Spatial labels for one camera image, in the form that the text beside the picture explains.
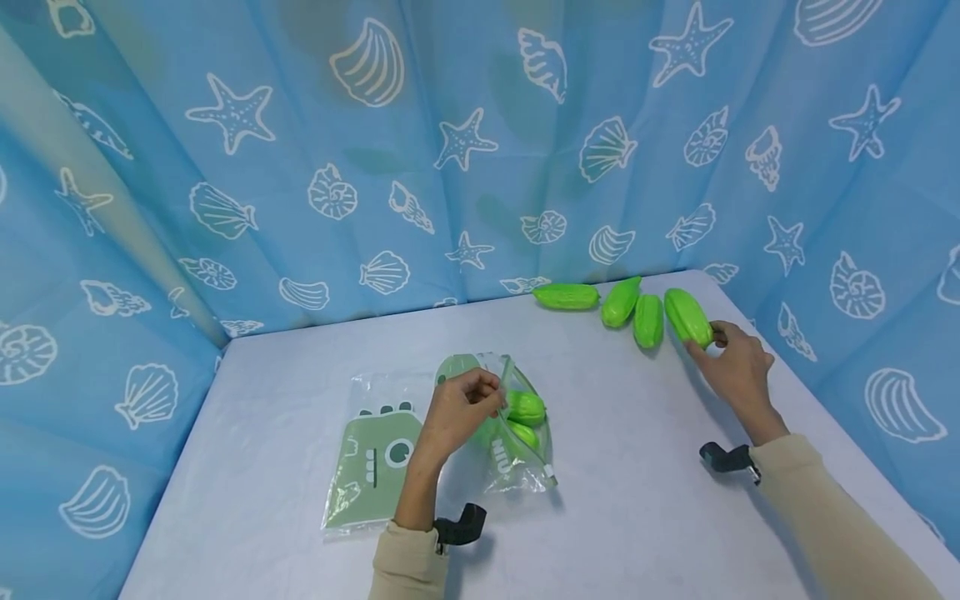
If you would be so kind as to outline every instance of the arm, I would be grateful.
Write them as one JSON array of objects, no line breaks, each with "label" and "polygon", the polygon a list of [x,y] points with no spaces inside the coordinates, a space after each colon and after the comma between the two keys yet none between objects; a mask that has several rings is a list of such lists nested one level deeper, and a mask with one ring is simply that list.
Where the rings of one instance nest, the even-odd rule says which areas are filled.
[{"label": "arm", "polygon": [[740,327],[713,323],[724,352],[713,358],[686,346],[713,391],[743,424],[759,467],[760,492],[796,537],[828,598],[933,600],[940,593],[920,568],[827,472],[803,436],[791,435],[770,402],[767,372],[774,357]]}]

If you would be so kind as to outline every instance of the right hand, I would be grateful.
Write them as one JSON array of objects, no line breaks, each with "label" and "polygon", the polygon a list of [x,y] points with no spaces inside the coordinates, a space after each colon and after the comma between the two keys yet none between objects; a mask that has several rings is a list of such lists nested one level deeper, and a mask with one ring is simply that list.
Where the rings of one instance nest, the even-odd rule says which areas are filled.
[{"label": "right hand", "polygon": [[730,404],[754,445],[789,435],[780,413],[770,402],[767,372],[773,354],[763,350],[758,338],[726,321],[714,321],[713,341],[723,353],[714,358],[696,342],[687,341],[686,351],[713,391]]}]

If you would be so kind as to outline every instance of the plastic cucumber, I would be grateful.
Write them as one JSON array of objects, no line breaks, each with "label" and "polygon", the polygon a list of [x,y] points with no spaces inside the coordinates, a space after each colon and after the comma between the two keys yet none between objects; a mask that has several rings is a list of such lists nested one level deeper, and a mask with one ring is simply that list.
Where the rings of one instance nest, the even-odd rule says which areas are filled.
[{"label": "plastic cucumber", "polygon": [[585,283],[549,283],[534,289],[534,298],[547,308],[587,310],[600,300],[600,292]]},{"label": "plastic cucumber", "polygon": [[613,286],[600,309],[600,319],[604,325],[620,327],[630,319],[636,298],[640,295],[641,279],[640,276],[630,277]]},{"label": "plastic cucumber", "polygon": [[660,297],[643,294],[636,299],[634,341],[644,349],[656,348],[663,340],[663,305]]},{"label": "plastic cucumber", "polygon": [[666,309],[666,318],[681,341],[693,340],[700,348],[706,348],[713,342],[713,327],[704,309],[689,292],[670,288],[663,295],[663,307]]}]

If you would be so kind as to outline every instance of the black clip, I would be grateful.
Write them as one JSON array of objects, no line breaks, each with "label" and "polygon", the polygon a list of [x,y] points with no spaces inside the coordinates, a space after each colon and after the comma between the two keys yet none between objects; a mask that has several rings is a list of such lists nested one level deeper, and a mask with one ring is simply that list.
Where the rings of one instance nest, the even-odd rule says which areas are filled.
[{"label": "black clip", "polygon": [[433,521],[437,529],[437,542],[442,545],[465,546],[480,539],[483,524],[487,520],[487,511],[476,504],[468,503],[460,514],[460,520],[453,522],[448,518]]}]

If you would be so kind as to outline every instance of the blue curtain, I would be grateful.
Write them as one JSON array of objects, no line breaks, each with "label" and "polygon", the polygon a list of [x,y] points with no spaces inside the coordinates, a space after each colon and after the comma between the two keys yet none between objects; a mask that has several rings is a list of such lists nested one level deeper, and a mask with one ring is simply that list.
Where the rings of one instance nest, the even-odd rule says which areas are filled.
[{"label": "blue curtain", "polygon": [[685,268],[960,552],[957,3],[0,25],[0,598],[119,591],[229,337]]}]

